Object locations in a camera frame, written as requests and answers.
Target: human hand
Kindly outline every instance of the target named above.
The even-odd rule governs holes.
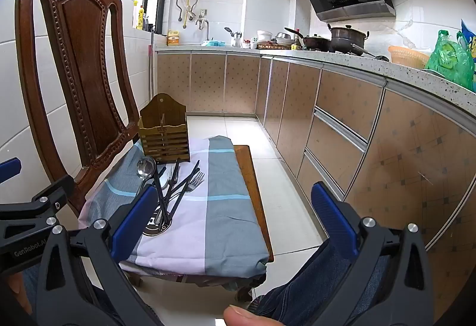
[[[232,305],[223,312],[223,319],[227,326],[284,326],[274,319],[257,316]]]
[[[21,272],[10,275],[7,277],[7,284],[10,290],[13,291],[13,296],[20,303],[21,307],[28,313],[32,314],[32,306],[28,301],[27,292],[25,291],[25,285],[23,284],[23,275]]]

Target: speckled countertop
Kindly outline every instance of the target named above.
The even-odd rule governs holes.
[[[432,95],[446,100],[460,109],[476,117],[476,93],[449,82],[446,79],[431,75],[422,70],[405,67],[399,64],[388,63],[367,57],[360,57],[342,53],[312,52],[312,51],[258,51],[256,49],[220,48],[201,46],[178,46],[157,48],[156,52],[173,51],[203,51],[203,52],[234,52],[251,53],[266,56],[294,57],[331,63],[344,67],[355,68],[360,71],[374,73],[383,77],[397,80],[420,88]]]

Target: metal bowl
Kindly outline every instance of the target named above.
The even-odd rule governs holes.
[[[276,38],[278,39],[291,39],[291,36],[287,33],[280,32],[276,35]]]

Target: pan handle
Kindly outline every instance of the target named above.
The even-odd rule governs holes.
[[[299,33],[297,30],[294,30],[294,29],[291,29],[291,28],[284,28],[284,30],[287,30],[288,32],[291,32],[293,34],[297,34],[299,37],[304,39],[304,36],[301,33]]]

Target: wooden basket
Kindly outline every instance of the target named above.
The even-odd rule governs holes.
[[[159,163],[190,162],[186,108],[166,93],[155,95],[140,111],[139,137],[144,154]]]

